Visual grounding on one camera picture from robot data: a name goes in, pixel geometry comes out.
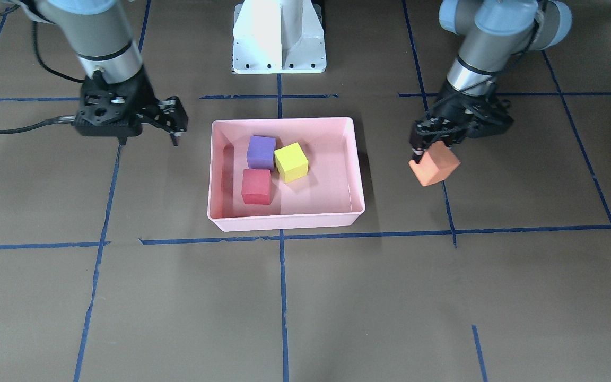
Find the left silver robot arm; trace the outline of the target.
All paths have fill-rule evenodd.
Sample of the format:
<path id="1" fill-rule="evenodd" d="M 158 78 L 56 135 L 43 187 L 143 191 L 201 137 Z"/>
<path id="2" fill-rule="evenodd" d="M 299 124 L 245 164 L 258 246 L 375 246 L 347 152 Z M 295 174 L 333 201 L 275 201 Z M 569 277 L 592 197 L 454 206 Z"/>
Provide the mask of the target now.
<path id="1" fill-rule="evenodd" d="M 444 1 L 440 25 L 464 36 L 434 104 L 412 127 L 414 163 L 436 143 L 504 134 L 513 120 L 497 81 L 529 51 L 546 50 L 570 32 L 573 15 L 560 1 Z"/>

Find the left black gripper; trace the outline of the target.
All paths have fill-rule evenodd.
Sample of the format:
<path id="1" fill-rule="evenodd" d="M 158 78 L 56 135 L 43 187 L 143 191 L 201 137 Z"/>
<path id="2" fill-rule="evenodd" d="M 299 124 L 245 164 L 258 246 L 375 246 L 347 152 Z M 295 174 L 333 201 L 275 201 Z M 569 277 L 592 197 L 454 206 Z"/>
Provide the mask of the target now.
<path id="1" fill-rule="evenodd" d="M 437 141 L 451 148 L 467 138 L 492 137 L 506 133 L 514 123 L 508 100 L 501 100 L 486 85 L 484 94 L 470 95 L 458 91 L 445 80 L 438 99 L 426 118 L 411 128 L 412 160 L 419 164 L 425 150 Z"/>

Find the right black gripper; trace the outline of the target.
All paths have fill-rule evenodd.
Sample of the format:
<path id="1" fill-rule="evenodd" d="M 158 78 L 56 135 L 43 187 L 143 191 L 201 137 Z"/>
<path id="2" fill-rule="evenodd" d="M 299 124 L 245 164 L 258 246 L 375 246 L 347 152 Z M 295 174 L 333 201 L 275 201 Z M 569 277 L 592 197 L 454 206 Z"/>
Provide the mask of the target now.
<path id="1" fill-rule="evenodd" d="M 107 74 L 94 70 L 83 80 L 80 106 L 72 125 L 84 137 L 116 137 L 125 146 L 128 137 L 137 137 L 148 123 L 168 133 L 172 145 L 179 146 L 187 132 L 189 117 L 178 96 L 158 101 L 146 70 L 116 84 Z"/>

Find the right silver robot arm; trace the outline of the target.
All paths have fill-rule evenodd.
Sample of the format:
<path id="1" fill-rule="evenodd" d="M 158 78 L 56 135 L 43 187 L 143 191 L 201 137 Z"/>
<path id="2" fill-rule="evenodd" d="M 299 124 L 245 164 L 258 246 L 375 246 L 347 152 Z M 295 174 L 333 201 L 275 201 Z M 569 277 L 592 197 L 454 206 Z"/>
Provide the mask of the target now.
<path id="1" fill-rule="evenodd" d="M 141 52 L 119 1 L 0 1 L 0 17 L 15 10 L 32 21 L 58 26 L 83 67 L 85 77 L 74 115 L 29 126 L 0 129 L 19 134 L 53 124 L 70 124 L 83 137 L 114 137 L 125 145 L 145 124 L 165 131 L 172 145 L 188 128 L 179 97 L 155 96 Z"/>

